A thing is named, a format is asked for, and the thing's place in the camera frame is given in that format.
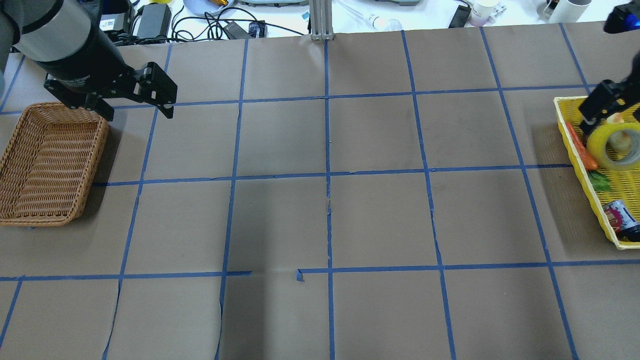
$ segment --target yellow tape roll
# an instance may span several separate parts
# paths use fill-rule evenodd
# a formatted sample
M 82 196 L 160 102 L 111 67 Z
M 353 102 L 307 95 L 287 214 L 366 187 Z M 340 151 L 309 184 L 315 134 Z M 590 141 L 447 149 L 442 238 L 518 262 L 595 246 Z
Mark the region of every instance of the yellow tape roll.
M 614 133 L 624 131 L 631 139 L 631 148 L 620 160 L 613 160 L 607 154 L 607 142 Z M 633 170 L 640 167 L 640 123 L 602 124 L 587 139 L 587 150 L 598 165 L 615 171 Z

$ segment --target white container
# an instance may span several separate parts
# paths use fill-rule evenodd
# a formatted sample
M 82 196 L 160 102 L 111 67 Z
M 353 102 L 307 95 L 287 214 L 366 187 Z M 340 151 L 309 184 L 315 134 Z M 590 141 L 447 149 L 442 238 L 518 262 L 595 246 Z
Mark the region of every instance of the white container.
M 550 23 L 577 22 L 591 0 L 560 0 L 549 18 Z
M 471 18 L 469 24 L 482 26 L 489 20 L 493 8 L 498 5 L 498 0 L 476 0 L 471 7 Z

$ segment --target basket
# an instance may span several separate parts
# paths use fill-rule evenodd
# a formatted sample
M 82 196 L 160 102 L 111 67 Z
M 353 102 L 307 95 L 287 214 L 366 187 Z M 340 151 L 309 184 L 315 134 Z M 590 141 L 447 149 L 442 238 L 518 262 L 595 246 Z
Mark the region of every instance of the basket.
M 640 168 L 630 171 L 613 171 L 607 168 L 598 168 L 599 172 L 605 174 L 611 180 L 610 185 L 612 191 L 596 192 L 580 160 L 578 150 L 573 145 L 569 131 L 565 127 L 565 123 L 571 124 L 575 132 L 582 137 L 582 130 L 578 127 L 580 122 L 582 122 L 582 114 L 578 110 L 578 106 L 582 104 L 585 98 L 586 97 L 581 96 L 556 97 L 554 99 L 558 115 L 558 127 L 563 137 L 564 146 L 568 151 L 569 159 L 571 160 L 571 164 L 573 164 L 573 169 L 582 185 L 582 189 L 589 199 L 591 209 L 596 217 L 598 217 L 600 227 L 604 230 L 607 238 L 616 245 L 618 250 L 640 249 L 640 243 L 619 241 L 602 209 L 602 206 L 605 204 L 623 199 L 631 214 L 640 217 Z M 637 121 L 633 116 L 633 112 L 636 109 L 638 109 L 638 105 L 632 106 L 627 111 L 624 111 L 622 113 L 623 120 L 625 122 Z M 609 153 L 611 158 L 614 158 L 616 155 L 615 153 Z
M 61 226 L 82 215 L 108 133 L 84 109 L 27 107 L 0 159 L 0 225 Z

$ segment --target orange carrot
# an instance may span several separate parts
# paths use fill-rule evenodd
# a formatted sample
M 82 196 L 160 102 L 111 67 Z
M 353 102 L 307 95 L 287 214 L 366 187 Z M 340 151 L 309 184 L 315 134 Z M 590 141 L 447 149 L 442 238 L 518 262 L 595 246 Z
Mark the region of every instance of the orange carrot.
M 587 171 L 597 169 L 598 163 L 591 156 L 589 151 L 587 151 L 587 149 L 584 147 L 582 140 L 580 139 L 578 134 L 575 133 L 573 126 L 571 126 L 571 124 L 569 124 L 568 122 L 565 122 L 564 124 L 566 125 L 566 129 L 569 130 L 569 133 L 571 134 L 571 141 L 573 141 L 573 145 L 578 150 L 578 155 L 580 155 L 580 160 L 582 160 L 584 168 L 587 169 Z

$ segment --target can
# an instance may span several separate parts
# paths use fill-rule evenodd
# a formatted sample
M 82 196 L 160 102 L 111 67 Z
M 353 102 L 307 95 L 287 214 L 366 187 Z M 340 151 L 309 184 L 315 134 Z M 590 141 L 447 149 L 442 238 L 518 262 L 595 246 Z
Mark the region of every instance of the can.
M 602 206 L 609 225 L 613 228 L 619 238 L 626 238 L 627 241 L 640 241 L 640 223 L 629 213 L 623 200 L 612 201 Z

